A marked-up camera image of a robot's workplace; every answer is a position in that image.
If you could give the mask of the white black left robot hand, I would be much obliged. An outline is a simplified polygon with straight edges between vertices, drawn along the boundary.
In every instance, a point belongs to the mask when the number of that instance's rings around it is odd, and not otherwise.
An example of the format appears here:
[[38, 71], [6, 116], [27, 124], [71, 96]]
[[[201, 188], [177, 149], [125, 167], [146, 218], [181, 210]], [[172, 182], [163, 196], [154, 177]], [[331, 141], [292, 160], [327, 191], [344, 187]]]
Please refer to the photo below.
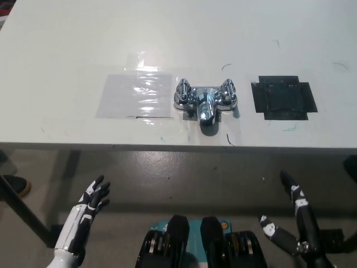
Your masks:
[[72, 207], [55, 245], [56, 250], [64, 250], [74, 256], [85, 250], [96, 215], [110, 202], [110, 182], [104, 183], [103, 180], [101, 175], [92, 181]]

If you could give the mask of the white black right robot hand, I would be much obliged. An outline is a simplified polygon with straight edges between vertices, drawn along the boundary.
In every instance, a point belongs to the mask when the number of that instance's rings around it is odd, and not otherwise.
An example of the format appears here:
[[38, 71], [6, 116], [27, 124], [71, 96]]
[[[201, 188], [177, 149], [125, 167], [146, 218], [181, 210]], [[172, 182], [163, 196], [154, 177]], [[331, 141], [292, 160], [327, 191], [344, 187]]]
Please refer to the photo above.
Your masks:
[[265, 236], [292, 256], [324, 255], [320, 229], [302, 188], [284, 170], [280, 172], [280, 180], [290, 198], [300, 238], [296, 238], [287, 230], [270, 221], [266, 215], [261, 215], [258, 219]]

